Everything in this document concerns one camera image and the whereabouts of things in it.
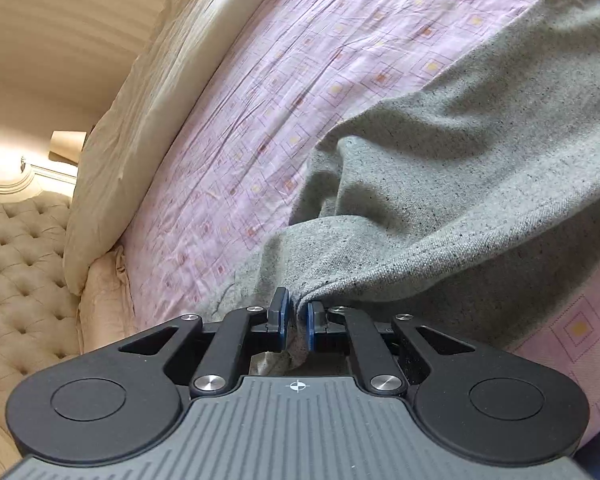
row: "gray blanket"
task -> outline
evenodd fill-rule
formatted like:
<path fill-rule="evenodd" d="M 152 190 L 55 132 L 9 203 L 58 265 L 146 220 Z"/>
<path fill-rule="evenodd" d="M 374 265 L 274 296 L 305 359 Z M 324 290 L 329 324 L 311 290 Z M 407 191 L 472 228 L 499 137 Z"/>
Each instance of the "gray blanket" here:
<path fill-rule="evenodd" d="M 511 343 L 600 260 L 600 0 L 539 1 L 421 91 L 334 127 L 308 168 L 289 227 L 208 312 L 283 285 L 300 335 L 324 299 Z M 301 336 L 293 349 L 298 364 Z"/>

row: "silver screw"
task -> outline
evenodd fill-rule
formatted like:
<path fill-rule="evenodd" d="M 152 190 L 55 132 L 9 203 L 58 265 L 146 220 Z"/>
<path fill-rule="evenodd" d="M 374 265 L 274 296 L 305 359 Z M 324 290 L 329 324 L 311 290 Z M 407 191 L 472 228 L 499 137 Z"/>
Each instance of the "silver screw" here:
<path fill-rule="evenodd" d="M 371 385 L 381 392 L 390 392 L 400 388 L 402 381 L 395 375 L 376 375 L 371 379 Z"/>
<path fill-rule="evenodd" d="M 226 381 L 219 375 L 203 375 L 198 377 L 193 385 L 203 392 L 215 392 L 220 388 L 224 388 Z"/>

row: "patterned bed sheet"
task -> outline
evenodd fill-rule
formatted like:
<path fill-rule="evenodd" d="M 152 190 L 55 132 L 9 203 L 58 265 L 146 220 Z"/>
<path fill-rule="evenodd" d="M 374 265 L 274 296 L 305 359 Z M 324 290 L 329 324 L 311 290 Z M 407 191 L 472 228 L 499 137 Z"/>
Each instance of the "patterned bed sheet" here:
<path fill-rule="evenodd" d="M 286 225 L 309 150 L 334 124 L 419 89 L 535 1 L 264 1 L 123 235 L 138 328 L 190 312 Z M 588 439 L 600 428 L 600 298 L 583 298 L 517 353 L 587 383 Z"/>

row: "crosshair symbol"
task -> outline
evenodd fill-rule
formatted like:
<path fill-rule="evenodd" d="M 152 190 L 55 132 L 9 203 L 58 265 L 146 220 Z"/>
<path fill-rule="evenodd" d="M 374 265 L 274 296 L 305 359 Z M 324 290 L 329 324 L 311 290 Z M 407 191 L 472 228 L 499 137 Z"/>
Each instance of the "crosshair symbol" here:
<path fill-rule="evenodd" d="M 293 391 L 295 391 L 297 393 L 297 392 L 301 392 L 305 388 L 308 388 L 309 385 L 304 384 L 302 381 L 294 381 L 291 384 L 288 384 L 287 387 L 291 388 Z"/>

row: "tufted headboard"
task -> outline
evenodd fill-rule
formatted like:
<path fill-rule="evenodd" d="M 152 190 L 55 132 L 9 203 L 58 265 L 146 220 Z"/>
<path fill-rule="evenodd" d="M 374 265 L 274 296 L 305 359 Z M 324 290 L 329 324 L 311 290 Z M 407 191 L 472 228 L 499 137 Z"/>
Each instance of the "tufted headboard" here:
<path fill-rule="evenodd" d="M 70 199 L 43 192 L 0 204 L 0 427 L 24 377 L 78 354 L 79 298 L 62 272 Z"/>

